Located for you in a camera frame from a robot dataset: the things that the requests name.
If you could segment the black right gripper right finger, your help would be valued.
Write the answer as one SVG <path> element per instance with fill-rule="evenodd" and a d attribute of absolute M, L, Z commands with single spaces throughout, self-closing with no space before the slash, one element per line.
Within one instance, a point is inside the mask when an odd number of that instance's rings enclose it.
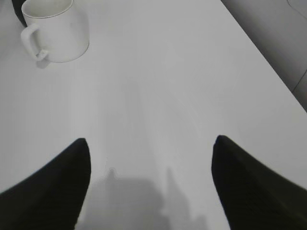
<path fill-rule="evenodd" d="M 233 140 L 213 146 L 213 182 L 232 230 L 305 230 L 307 191 L 277 174 Z"/>

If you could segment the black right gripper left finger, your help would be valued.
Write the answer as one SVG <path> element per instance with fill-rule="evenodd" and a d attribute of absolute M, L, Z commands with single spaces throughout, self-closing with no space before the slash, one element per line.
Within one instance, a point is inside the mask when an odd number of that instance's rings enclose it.
<path fill-rule="evenodd" d="M 91 177 L 86 139 L 0 194 L 2 230 L 73 230 Z"/>

